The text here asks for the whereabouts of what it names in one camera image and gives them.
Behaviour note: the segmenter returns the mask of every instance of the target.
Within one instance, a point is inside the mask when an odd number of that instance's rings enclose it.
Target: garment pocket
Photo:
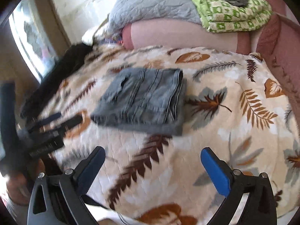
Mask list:
[[[119,94],[122,92],[124,85],[129,79],[129,75],[124,75],[115,79],[111,85],[108,87],[104,95],[101,97],[101,101],[104,102],[115,102]]]

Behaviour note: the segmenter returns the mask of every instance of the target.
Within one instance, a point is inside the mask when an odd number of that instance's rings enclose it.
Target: gray quilted blanket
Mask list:
[[[191,0],[117,0],[109,15],[107,32],[113,34],[135,21],[156,18],[182,19],[201,24]]]

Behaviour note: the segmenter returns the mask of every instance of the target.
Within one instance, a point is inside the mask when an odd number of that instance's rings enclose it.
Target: blue gripper pad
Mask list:
[[[220,162],[218,157],[206,147],[201,151],[200,158],[218,193],[227,197],[230,193],[230,180],[218,165],[217,162]]]

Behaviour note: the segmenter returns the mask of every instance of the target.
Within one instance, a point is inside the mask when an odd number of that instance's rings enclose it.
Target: folded green blanket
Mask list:
[[[202,26],[209,32],[254,31],[265,25],[272,8],[265,0],[248,0],[246,7],[236,7],[225,0],[192,0]]]

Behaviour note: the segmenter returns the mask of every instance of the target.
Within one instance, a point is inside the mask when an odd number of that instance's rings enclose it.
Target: leaf-patterned blanket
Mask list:
[[[182,137],[99,127],[90,120],[98,99],[124,68],[181,68],[187,79]],[[83,115],[53,153],[74,168],[95,146],[106,161],[88,194],[103,205],[149,224],[206,224],[221,204],[200,152],[209,146],[246,175],[267,172],[277,215],[293,209],[299,194],[300,145],[289,101],[259,54],[161,46],[126,51],[102,45],[67,78],[42,116]],[[236,213],[232,222],[236,222]]]

